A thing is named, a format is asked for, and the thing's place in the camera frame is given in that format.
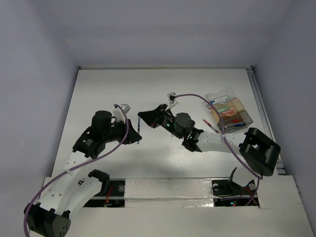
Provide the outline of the blue ink refill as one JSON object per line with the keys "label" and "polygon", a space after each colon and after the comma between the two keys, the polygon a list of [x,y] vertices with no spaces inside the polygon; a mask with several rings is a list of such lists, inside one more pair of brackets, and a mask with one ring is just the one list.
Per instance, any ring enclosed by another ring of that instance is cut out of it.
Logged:
{"label": "blue ink refill", "polygon": [[138,133],[138,135],[140,135],[140,128],[141,128],[141,119],[140,119],[140,117],[138,117],[138,125],[137,125],[137,133]]}

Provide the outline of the white marker blue cap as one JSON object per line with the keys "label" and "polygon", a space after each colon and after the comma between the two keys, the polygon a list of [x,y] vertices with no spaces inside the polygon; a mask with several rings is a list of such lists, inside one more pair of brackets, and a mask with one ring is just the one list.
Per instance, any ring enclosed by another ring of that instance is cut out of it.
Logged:
{"label": "white marker blue cap", "polygon": [[210,100],[210,103],[220,104],[220,103],[225,103],[227,100],[228,100],[227,96],[221,96],[221,97],[213,98],[212,100]]}

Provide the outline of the green correction tape pen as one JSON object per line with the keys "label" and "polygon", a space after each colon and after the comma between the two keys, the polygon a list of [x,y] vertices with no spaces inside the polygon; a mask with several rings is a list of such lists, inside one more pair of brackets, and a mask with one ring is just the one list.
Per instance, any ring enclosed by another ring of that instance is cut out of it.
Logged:
{"label": "green correction tape pen", "polygon": [[218,111],[219,113],[222,113],[222,112],[228,111],[229,109],[230,109],[230,107],[224,107],[224,108],[218,109],[217,111]]}

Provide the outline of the orange highlighter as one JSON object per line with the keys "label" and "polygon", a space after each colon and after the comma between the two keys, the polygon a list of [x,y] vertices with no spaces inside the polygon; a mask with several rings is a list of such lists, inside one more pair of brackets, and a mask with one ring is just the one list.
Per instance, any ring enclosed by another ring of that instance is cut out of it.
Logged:
{"label": "orange highlighter", "polygon": [[225,118],[231,118],[233,116],[235,116],[236,113],[229,113],[229,114],[221,114],[221,116],[225,117]]}

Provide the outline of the red gel pen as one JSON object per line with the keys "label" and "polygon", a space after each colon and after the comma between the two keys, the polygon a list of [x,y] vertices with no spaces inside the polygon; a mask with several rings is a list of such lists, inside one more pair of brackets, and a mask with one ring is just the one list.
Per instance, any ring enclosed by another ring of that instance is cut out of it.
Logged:
{"label": "red gel pen", "polygon": [[225,122],[225,124],[239,123],[239,122],[243,122],[243,119],[242,118],[233,119],[233,120]]}

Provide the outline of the blue ballpoint pen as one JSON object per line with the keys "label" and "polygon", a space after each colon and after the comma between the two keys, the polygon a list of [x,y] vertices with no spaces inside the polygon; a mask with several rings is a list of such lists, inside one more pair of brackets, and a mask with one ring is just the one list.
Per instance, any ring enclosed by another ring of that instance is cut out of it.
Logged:
{"label": "blue ballpoint pen", "polygon": [[245,126],[246,123],[245,122],[240,122],[240,123],[232,123],[232,124],[228,124],[227,127],[243,127]]}

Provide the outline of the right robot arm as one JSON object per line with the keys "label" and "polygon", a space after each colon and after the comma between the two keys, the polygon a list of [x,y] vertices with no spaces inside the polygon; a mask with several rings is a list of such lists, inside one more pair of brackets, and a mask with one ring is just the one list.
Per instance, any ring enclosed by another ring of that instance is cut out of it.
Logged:
{"label": "right robot arm", "polygon": [[151,128],[161,126],[181,139],[182,146],[190,152],[233,154],[241,165],[232,171],[227,181],[231,193],[240,193],[255,176],[271,177],[274,173],[281,148],[257,128],[251,127],[244,134],[211,133],[197,129],[188,113],[174,115],[166,104],[151,111],[139,112],[138,117]]}

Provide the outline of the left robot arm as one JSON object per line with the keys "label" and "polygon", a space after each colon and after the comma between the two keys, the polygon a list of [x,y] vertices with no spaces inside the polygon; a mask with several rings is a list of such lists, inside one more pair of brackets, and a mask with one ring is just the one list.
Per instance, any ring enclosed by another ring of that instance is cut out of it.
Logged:
{"label": "left robot arm", "polygon": [[52,178],[33,197],[24,210],[24,234],[33,231],[43,237],[63,237],[70,229],[74,216],[96,194],[106,194],[110,185],[109,174],[101,170],[88,170],[88,165],[103,158],[107,143],[121,145],[142,140],[132,127],[122,106],[113,112],[97,111],[89,126],[75,142],[72,153],[59,175]]}

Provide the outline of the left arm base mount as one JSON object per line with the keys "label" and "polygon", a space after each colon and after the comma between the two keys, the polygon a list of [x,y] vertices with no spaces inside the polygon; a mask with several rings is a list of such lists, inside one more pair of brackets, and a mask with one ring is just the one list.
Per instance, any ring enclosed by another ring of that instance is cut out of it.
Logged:
{"label": "left arm base mount", "polygon": [[100,171],[93,170],[88,174],[88,177],[96,178],[101,185],[100,191],[95,197],[105,197],[110,194],[111,197],[123,197],[125,191],[125,179],[111,179],[109,174]]}

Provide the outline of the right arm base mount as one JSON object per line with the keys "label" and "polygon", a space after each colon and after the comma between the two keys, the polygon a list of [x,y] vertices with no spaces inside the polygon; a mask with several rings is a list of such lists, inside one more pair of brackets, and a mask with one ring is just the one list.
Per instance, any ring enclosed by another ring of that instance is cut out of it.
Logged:
{"label": "right arm base mount", "polygon": [[239,185],[233,181],[236,170],[237,167],[231,172],[228,179],[212,180],[212,188],[210,192],[217,197],[228,198],[249,194],[247,190],[255,190],[256,185],[254,180],[251,180],[246,185]]}

